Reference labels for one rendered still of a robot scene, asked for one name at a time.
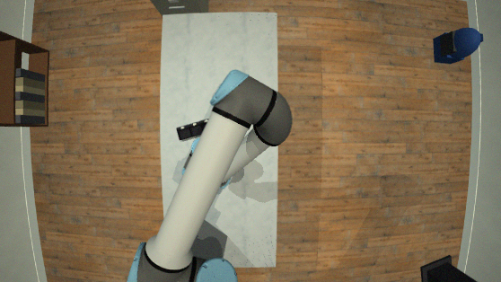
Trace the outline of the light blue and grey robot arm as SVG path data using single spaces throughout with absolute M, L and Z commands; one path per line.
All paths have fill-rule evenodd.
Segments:
M 232 70 L 225 79 L 210 101 L 214 107 L 201 137 L 192 143 L 158 237 L 139 244 L 127 282 L 238 282 L 228 260 L 194 257 L 189 247 L 219 189 L 287 139 L 292 113 L 281 93 L 250 75 Z

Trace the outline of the black bin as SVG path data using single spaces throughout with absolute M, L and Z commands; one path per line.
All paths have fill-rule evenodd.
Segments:
M 186 138 L 202 135 L 203 130 L 201 127 L 201 123 L 202 123 L 203 129 L 204 129 L 204 127 L 207 123 L 207 119 L 204 119 L 204 120 L 201 120 L 199 122 L 188 124 L 186 126 L 182 126 L 182 127 L 177 128 L 177 133 L 178 133 L 179 139 L 183 140 Z

